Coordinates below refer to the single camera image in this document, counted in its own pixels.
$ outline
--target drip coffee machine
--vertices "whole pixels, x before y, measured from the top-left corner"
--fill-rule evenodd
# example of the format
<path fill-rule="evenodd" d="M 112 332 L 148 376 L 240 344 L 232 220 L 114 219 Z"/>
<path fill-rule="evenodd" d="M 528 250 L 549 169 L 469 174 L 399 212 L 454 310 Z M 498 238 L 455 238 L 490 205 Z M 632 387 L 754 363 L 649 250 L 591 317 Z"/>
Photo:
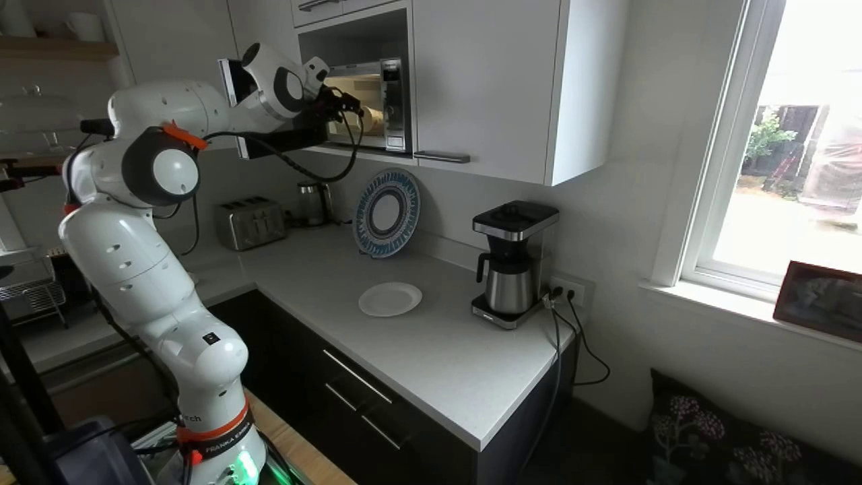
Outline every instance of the drip coffee machine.
<path fill-rule="evenodd" d="M 502 329 L 517 329 L 539 308 L 539 259 L 535 259 L 528 239 L 555 224 L 559 215 L 559 208 L 541 203 L 510 203 L 474 215 L 474 232 L 489 235 L 490 247 L 477 261 L 483 294 L 473 302 L 473 310 L 481 317 Z"/>

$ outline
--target wall outlet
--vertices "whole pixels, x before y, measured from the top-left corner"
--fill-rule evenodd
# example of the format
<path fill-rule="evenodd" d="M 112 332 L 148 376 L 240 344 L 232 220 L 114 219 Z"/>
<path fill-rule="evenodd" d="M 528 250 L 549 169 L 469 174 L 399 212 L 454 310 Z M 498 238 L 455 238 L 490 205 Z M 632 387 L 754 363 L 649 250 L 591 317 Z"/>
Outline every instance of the wall outlet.
<path fill-rule="evenodd" d="M 549 290 L 560 289 L 564 297 L 572 297 L 574 310 L 588 317 L 592 297 L 595 297 L 595 282 L 584 277 L 572 277 L 572 274 L 553 274 L 548 282 Z"/>

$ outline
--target decorative plate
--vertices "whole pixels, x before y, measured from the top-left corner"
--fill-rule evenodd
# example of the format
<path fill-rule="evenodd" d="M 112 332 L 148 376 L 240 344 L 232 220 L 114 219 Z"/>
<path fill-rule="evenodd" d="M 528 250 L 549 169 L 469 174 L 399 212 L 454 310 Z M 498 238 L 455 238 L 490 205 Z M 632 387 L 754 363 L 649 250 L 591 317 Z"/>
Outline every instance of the decorative plate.
<path fill-rule="evenodd" d="M 353 239 L 370 259 L 392 259 L 416 235 L 420 212 L 417 180 L 401 169 L 384 172 L 359 203 Z"/>
<path fill-rule="evenodd" d="M 423 290 L 409 282 L 381 282 L 359 297 L 359 310 L 373 317 L 393 317 L 416 310 L 423 302 Z"/>

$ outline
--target window sill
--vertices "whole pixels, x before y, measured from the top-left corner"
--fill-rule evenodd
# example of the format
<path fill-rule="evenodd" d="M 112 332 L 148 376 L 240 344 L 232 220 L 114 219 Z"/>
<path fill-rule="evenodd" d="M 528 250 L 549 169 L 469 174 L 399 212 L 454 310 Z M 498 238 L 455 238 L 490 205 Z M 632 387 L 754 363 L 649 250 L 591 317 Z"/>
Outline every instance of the window sill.
<path fill-rule="evenodd" d="M 653 290 L 653 294 L 677 300 L 677 302 L 687 302 L 687 305 L 699 305 L 699 308 L 715 310 L 708 316 L 712 324 L 741 324 L 741 321 L 743 324 L 766 324 L 766 325 L 774 325 L 778 332 L 793 332 L 793 335 L 800 335 L 800 337 L 808 337 L 808 339 L 819 339 L 819 343 L 827 343 L 827 344 L 839 344 L 839 348 L 862 354 L 862 343 L 777 321 L 774 317 L 774 302 L 762 302 L 762 300 L 719 290 L 719 289 L 712 289 L 712 285 L 687 282 L 687 279 L 679 279 L 677 285 L 645 285 L 645 289 Z"/>

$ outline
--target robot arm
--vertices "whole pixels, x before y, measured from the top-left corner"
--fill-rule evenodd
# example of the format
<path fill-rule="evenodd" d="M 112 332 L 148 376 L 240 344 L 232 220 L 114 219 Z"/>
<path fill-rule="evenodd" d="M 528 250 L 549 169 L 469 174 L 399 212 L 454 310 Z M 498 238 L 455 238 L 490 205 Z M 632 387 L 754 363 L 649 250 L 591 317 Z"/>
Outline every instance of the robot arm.
<path fill-rule="evenodd" d="M 289 68 L 267 46 L 244 64 L 256 92 L 229 104 L 209 83 L 151 83 L 112 98 L 114 137 L 69 162 L 82 208 L 60 224 L 69 254 L 100 290 L 116 321 L 133 329 L 179 382 L 179 464 L 194 464 L 194 485 L 258 476 L 267 447 L 256 434 L 240 375 L 248 348 L 206 310 L 194 279 L 160 238 L 151 209 L 176 205 L 201 182 L 196 154 L 222 133 L 295 133 L 361 104 L 323 87 L 326 64 Z"/>

